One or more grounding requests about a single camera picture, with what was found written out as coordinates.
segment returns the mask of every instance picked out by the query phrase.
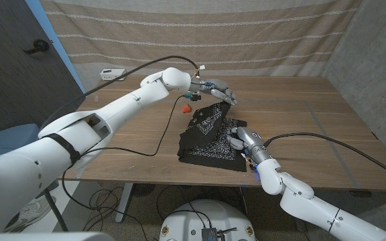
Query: orange cone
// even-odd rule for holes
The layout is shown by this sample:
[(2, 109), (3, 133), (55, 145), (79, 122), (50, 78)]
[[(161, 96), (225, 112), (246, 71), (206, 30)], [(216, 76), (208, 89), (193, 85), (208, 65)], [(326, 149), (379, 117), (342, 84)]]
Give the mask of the orange cone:
[(189, 104), (185, 104), (184, 107), (182, 108), (183, 113), (188, 113), (192, 112), (192, 107)]

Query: robotic arm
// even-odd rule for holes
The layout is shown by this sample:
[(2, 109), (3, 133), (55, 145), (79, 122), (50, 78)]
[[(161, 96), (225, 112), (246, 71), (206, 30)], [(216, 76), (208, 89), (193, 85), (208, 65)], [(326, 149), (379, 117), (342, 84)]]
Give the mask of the robotic arm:
[[(236, 133), (241, 139), (230, 134)], [(340, 209), (314, 195), (314, 190), (288, 173), (280, 173), (281, 165), (267, 152), (260, 135), (247, 127), (228, 131), (227, 139), (252, 160), (260, 175), (261, 186), (271, 195), (282, 194), (280, 206), (288, 214), (315, 224), (339, 240), (384, 240), (386, 231)]]
[(96, 159), (114, 134), (142, 109), (165, 98), (169, 91), (200, 92), (236, 104), (227, 84), (221, 80), (191, 80), (175, 68), (152, 74), (141, 88), (92, 111), (73, 112), (46, 126), (38, 141), (0, 155), (0, 232), (10, 219), (71, 165), (84, 167)]

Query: wooden table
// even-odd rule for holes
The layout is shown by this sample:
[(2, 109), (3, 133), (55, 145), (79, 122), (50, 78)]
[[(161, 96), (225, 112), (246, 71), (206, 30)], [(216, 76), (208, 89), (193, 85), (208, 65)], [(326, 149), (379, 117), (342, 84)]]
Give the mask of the wooden table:
[[(143, 77), (130, 76), (89, 96), (78, 109), (94, 110), (139, 88)], [(235, 91), (238, 105), (228, 118), (248, 122), (264, 140), (294, 132), (327, 135), (345, 142), (386, 164), (386, 148), (325, 78), (300, 77), (220, 77)], [(114, 136), (109, 147), (123, 147), (154, 153), (175, 99), (183, 93), (172, 91), (156, 105), (143, 110)], [(144, 157), (106, 150), (84, 171), (68, 171), (67, 179), (122, 181), (184, 185), (225, 185), (259, 187), (249, 168), (229, 171), (181, 163), (176, 155), (180, 134), (186, 130), (193, 112), (182, 113), (189, 103), (193, 112), (218, 102), (202, 95), (202, 100), (180, 99), (159, 153)], [(385, 190), (386, 171), (359, 154), (316, 137), (286, 137), (268, 147), (285, 171), (316, 189)]]

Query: power strip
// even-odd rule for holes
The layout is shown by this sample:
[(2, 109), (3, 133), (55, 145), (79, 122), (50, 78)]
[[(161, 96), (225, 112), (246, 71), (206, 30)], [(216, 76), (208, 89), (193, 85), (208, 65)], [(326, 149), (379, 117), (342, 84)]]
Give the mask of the power strip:
[(100, 75), (102, 80), (113, 80), (114, 78), (117, 78), (124, 73), (126, 73), (125, 69), (104, 69)]

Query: beige curtain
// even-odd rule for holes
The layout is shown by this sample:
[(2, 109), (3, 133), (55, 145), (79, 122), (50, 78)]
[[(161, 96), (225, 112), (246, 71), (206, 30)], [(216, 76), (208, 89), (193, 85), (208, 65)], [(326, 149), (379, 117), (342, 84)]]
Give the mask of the beige curtain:
[[(319, 76), (361, 0), (41, 1), (86, 89), (103, 68), (181, 55), (204, 74)], [(188, 62), (168, 60), (139, 74)]]

